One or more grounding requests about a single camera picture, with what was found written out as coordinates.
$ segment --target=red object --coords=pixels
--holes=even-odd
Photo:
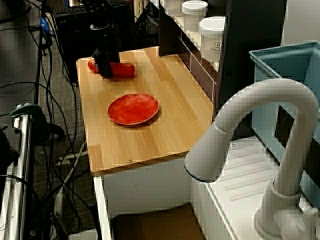
[[[92,72],[97,73],[97,74],[99,73],[98,68],[96,68],[96,66],[95,66],[95,59],[94,58],[92,58],[88,61],[88,67]]]
[[[128,94],[108,107],[109,117],[117,124],[136,125],[151,119],[159,110],[158,101],[148,94]]]
[[[117,63],[117,62],[110,62],[112,73],[115,76],[125,76],[130,77],[135,74],[135,66],[130,63]]]
[[[117,63],[117,62],[110,62],[112,73],[115,76],[124,76],[130,77],[135,74],[135,66],[130,63]],[[92,58],[88,61],[89,69],[94,73],[99,73],[98,68],[95,66],[95,59]]]

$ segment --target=red pepper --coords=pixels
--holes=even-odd
[[[117,63],[110,62],[112,73],[115,76],[130,77],[135,74],[136,68],[130,63]],[[98,69],[95,67],[95,59],[92,58],[88,62],[88,67],[92,72],[99,73]]]

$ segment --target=red plate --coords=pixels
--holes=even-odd
[[[136,125],[151,119],[159,110],[158,101],[148,94],[128,94],[108,107],[109,117],[117,124]]]

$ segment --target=wooden countertop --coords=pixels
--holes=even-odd
[[[159,57],[158,47],[120,53],[135,65],[135,76],[103,78],[76,63],[90,170],[93,176],[185,156],[211,125],[213,104],[178,55]],[[149,94],[160,109],[148,123],[126,127],[107,114],[127,94]]]

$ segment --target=keyboard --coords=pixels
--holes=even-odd
[[[127,7],[126,0],[108,0],[108,3],[114,8]],[[53,10],[55,16],[73,15],[79,13],[86,13],[86,9],[83,5],[73,7],[62,7]]]

